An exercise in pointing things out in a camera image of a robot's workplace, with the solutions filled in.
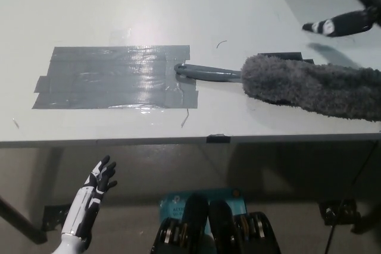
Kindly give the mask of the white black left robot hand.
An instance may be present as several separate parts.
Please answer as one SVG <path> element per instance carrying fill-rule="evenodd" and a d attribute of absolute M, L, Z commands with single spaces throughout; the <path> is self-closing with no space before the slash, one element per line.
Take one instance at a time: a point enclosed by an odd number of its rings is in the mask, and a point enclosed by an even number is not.
<path fill-rule="evenodd" d="M 96 164 L 71 204 L 62 234 L 76 236 L 83 241 L 88 239 L 105 194 L 117 185 L 117 181 L 112 180 L 115 167 L 116 163 L 110 162 L 108 155 Z"/>

